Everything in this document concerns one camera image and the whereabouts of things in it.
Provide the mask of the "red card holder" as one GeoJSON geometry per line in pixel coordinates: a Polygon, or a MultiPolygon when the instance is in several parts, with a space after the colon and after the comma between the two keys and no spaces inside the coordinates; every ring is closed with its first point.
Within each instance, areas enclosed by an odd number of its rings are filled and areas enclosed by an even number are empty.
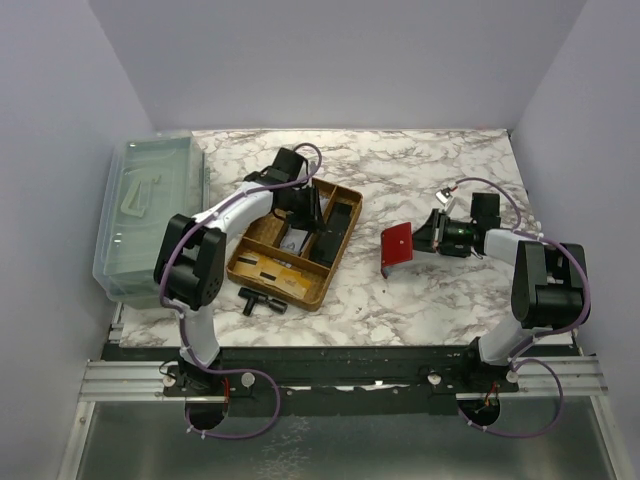
{"type": "Polygon", "coordinates": [[[413,260],[413,231],[410,222],[383,230],[380,234],[380,272],[387,279],[391,270],[413,260]]]}

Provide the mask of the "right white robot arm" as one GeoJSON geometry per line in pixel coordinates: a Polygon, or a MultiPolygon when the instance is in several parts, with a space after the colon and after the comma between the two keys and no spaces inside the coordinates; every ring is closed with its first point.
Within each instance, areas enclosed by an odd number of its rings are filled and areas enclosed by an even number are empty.
{"type": "Polygon", "coordinates": [[[434,209],[412,233],[415,252],[467,258],[473,254],[514,268],[511,313],[474,341],[480,363],[507,366],[538,340],[569,332],[589,317],[591,294],[584,249],[502,227],[500,197],[474,193],[468,222],[434,209]]]}

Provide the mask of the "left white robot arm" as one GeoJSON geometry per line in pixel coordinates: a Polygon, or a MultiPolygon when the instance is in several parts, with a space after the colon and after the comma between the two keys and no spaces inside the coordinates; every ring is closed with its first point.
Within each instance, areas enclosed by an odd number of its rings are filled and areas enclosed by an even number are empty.
{"type": "Polygon", "coordinates": [[[210,306],[225,277],[229,242],[279,210],[292,228],[326,229],[312,178],[322,153],[312,143],[280,148],[274,161],[244,177],[238,189],[206,211],[170,218],[153,272],[162,307],[177,312],[181,357],[206,371],[220,352],[210,306]]]}

